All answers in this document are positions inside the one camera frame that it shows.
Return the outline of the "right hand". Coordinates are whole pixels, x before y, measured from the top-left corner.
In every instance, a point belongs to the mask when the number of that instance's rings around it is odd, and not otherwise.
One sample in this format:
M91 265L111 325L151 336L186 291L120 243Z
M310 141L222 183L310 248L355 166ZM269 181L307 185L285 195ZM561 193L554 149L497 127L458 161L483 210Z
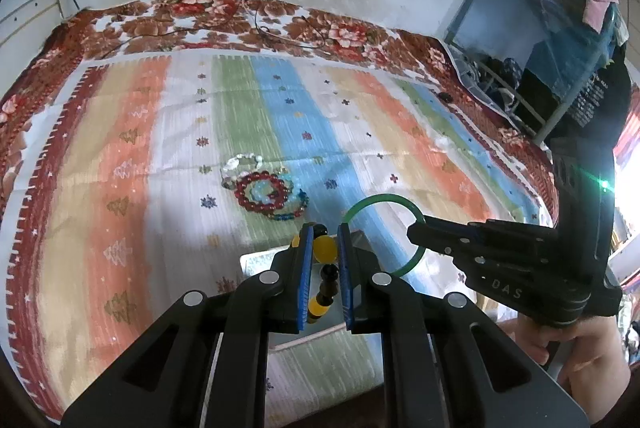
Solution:
M519 315L499 326L540 365L548 362L552 342L573 345L559 383L570 390L590 422L605 419L629 386L631 369L613 317L592 317L559 330Z

